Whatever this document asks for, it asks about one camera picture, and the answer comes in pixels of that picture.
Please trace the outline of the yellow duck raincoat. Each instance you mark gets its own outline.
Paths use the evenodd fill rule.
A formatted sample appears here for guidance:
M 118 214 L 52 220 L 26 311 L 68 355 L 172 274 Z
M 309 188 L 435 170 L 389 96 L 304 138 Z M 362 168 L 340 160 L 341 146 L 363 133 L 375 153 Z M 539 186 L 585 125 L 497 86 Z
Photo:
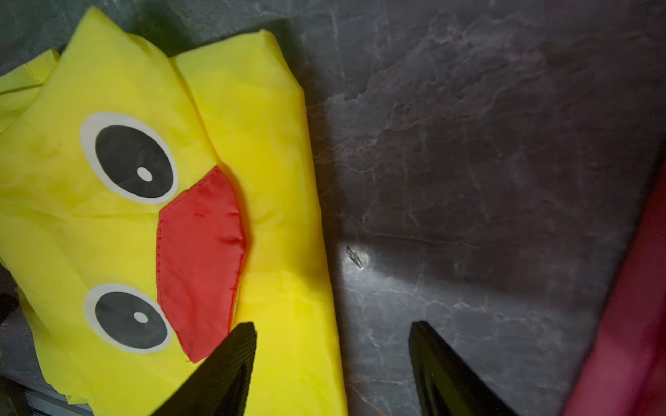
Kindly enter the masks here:
M 168 57 L 92 7 L 1 79 L 1 263 L 45 380 L 149 415 L 232 329 L 246 413 L 345 415 L 305 95 L 275 36 Z

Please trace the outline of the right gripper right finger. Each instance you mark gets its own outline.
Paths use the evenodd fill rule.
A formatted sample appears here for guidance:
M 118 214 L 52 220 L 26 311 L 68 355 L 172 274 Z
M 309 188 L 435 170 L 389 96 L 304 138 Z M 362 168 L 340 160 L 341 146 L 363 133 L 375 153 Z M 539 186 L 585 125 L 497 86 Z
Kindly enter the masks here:
M 413 322 L 409 356 L 421 413 L 516 416 L 427 322 Z

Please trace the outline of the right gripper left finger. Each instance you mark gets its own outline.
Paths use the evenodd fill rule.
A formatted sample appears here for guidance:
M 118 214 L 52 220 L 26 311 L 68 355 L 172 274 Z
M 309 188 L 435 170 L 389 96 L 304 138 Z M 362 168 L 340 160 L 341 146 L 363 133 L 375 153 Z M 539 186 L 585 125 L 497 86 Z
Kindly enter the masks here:
M 256 349 L 254 325 L 239 324 L 153 416 L 244 414 Z

